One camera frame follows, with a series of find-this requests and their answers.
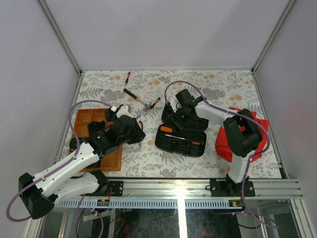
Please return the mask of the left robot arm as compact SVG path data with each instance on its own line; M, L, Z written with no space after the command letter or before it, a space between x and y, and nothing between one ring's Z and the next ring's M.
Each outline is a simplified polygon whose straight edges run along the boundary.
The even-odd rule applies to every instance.
M108 180L100 170L72 179L80 170L114 153L123 144L135 144L145 138L143 125L123 115L108 129L94 131L75 151L55 165L35 175L24 173L18 179L19 197L31 219L49 213L56 204L86 193L104 195Z

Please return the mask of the black plastic tool case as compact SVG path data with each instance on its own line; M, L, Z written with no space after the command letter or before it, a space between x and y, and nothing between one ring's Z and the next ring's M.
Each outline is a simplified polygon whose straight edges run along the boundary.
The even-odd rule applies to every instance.
M169 153L177 153L183 156L200 157L205 152L207 135L205 133L209 121L198 117L196 123L180 124L175 119L175 112L170 105L164 106L161 120L163 124L158 127L155 145L160 150ZM203 144L195 145L190 141L165 136L165 132L160 131L161 126L168 126L173 129L172 135L186 137Z

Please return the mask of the claw hammer black handle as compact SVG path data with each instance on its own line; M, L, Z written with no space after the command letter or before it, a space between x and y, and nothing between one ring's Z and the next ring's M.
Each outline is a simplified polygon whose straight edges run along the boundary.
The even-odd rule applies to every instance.
M128 94L130 97L132 97L133 99L137 100L138 102L140 102L144 108L143 111L148 111L150 109L150 104L145 103L144 101L142 101L139 97L137 97L135 94L133 94L131 91L129 91L128 89L124 88L123 92L125 92L126 94Z

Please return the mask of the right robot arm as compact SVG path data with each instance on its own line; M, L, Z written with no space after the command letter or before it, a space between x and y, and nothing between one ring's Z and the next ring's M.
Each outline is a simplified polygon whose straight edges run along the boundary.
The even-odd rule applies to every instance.
M168 102L181 123L192 121L196 115L224 128L232 152L231 170L228 172L231 180L226 183L226 191L234 196L242 192L250 156L263 140L260 125L252 113L247 109L224 109L209 103L203 96L194 98L187 89L169 97Z

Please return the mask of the large orange screwdriver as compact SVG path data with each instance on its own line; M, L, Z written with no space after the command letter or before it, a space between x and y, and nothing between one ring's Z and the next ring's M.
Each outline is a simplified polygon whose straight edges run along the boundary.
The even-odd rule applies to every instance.
M173 129L171 127L168 127L168 126L161 126L160 131L165 132L165 136L168 136L168 137L181 139L183 141L190 141L192 144L195 144L195 145L203 144L202 142L193 141L193 140L186 138L186 137L179 137L179 136L172 135L171 133L173 132Z

